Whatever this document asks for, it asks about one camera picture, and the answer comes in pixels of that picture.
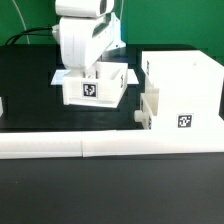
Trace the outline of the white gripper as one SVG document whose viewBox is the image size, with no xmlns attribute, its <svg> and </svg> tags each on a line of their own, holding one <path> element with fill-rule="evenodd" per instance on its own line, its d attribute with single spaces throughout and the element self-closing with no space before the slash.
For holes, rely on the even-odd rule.
<svg viewBox="0 0 224 224">
<path fill-rule="evenodd" d="M 70 70 L 87 70 L 114 40 L 114 24 L 98 19 L 62 17 L 59 23 L 61 57 Z"/>
</svg>

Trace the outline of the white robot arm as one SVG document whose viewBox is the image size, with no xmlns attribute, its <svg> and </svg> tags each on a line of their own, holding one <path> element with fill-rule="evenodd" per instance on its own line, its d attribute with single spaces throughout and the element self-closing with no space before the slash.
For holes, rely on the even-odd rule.
<svg viewBox="0 0 224 224">
<path fill-rule="evenodd" d="M 52 35 L 67 69 L 87 70 L 105 52 L 126 46 L 114 4 L 115 0 L 55 0 L 60 20 Z"/>
</svg>

